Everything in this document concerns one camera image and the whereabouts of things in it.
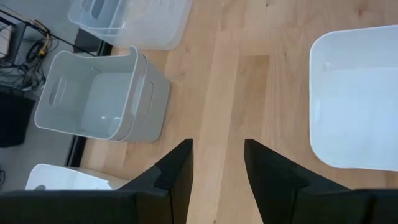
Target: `bin handle cutout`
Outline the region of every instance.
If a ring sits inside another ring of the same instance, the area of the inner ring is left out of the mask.
[[[63,94],[66,88],[67,80],[64,77],[61,77],[58,83],[53,86],[50,93],[49,103],[52,107],[57,107],[61,105]]]
[[[134,91],[134,98],[132,99],[131,113],[133,116],[137,115],[139,98],[141,97],[140,92],[143,87],[144,87],[144,76],[140,76],[136,84],[136,90]]]
[[[102,8],[104,7],[104,4],[105,4],[105,0],[95,0],[94,1],[94,5],[93,5],[93,8],[91,10],[91,16],[94,19],[98,19],[99,18],[100,14],[101,14],[101,11],[102,11]]]
[[[85,12],[88,12],[90,10],[90,7],[88,7],[89,5],[93,4],[93,0],[82,0],[81,1],[81,9],[84,9]]]

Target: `wooden floor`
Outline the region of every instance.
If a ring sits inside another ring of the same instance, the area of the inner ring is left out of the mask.
[[[144,51],[172,82],[162,137],[152,144],[90,139],[81,166],[133,179],[193,138],[187,223],[261,223],[245,138],[347,187],[398,187],[392,172],[325,165],[308,140],[313,42],[333,30],[396,23],[397,0],[193,0],[182,43],[171,52]]]

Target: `black object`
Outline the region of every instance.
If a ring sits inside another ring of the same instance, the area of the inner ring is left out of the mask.
[[[18,191],[0,195],[0,223],[183,224],[193,180],[192,139],[116,191]]]
[[[34,100],[0,91],[0,147],[24,143],[34,105]]]
[[[266,224],[398,223],[398,190],[349,190],[252,139],[244,159]]]
[[[79,46],[79,48],[73,47],[73,52],[82,53],[82,49],[85,52],[96,52],[101,43],[102,40],[79,28],[74,44],[75,46]]]

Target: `white plastic bin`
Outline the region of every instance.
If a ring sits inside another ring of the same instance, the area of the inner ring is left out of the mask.
[[[192,0],[73,0],[68,17],[115,47],[171,50],[191,6]]]
[[[326,164],[398,171],[398,26],[331,32],[310,52],[310,142]]]
[[[116,190],[128,181],[87,169],[37,164],[26,190]]]
[[[131,47],[130,55],[53,60],[35,114],[38,127],[113,141],[155,141],[170,82]]]

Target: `translucent plastic bin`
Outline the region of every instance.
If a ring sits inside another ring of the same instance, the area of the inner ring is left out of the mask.
[[[191,6],[192,0],[73,0],[68,17],[115,47],[171,50]]]
[[[398,171],[398,26],[331,32],[310,52],[310,143],[326,164]]]
[[[130,55],[53,60],[35,114],[40,128],[114,141],[159,138],[170,82],[135,47]]]
[[[37,164],[30,172],[26,190],[117,190],[127,180],[93,170]]]

